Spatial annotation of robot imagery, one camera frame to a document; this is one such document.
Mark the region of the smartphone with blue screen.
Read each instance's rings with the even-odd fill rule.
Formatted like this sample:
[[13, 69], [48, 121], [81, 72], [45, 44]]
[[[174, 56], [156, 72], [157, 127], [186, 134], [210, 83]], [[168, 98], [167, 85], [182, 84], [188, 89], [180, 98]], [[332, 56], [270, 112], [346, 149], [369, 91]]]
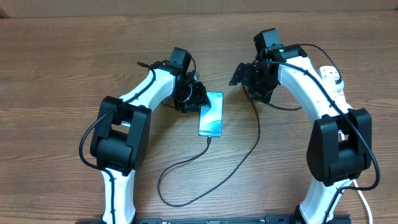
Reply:
[[219, 138], [222, 135], [223, 93], [208, 91], [207, 97], [211, 105], [200, 107], [198, 134], [200, 136]]

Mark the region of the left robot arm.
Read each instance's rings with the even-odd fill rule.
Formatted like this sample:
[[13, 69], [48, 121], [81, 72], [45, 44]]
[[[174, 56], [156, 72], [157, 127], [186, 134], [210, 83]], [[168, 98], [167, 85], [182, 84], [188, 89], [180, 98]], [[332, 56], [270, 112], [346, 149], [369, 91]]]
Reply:
[[210, 105], [206, 88], [198, 81], [197, 71], [190, 71], [194, 61], [184, 49], [174, 48], [167, 60], [147, 65], [147, 76], [129, 93], [105, 97], [96, 121], [90, 154], [104, 178], [105, 210], [98, 223], [134, 223], [134, 176], [141, 166], [149, 144], [152, 112], [172, 97], [174, 108], [194, 113]]

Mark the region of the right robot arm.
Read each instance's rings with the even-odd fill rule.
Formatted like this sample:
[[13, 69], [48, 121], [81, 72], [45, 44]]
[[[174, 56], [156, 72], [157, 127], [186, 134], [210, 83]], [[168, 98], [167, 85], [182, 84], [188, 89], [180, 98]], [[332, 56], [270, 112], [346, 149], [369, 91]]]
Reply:
[[362, 171], [376, 165], [371, 150], [372, 119], [365, 109], [347, 104], [344, 83], [334, 65], [315, 70], [300, 44], [285, 46], [275, 28], [254, 37], [256, 59], [240, 63], [230, 81], [241, 83], [254, 100], [268, 104], [282, 85], [293, 94], [313, 125], [307, 165], [313, 176], [304, 200], [293, 214], [266, 215], [266, 223], [351, 223], [349, 215], [334, 215], [347, 190], [374, 189], [354, 184]]

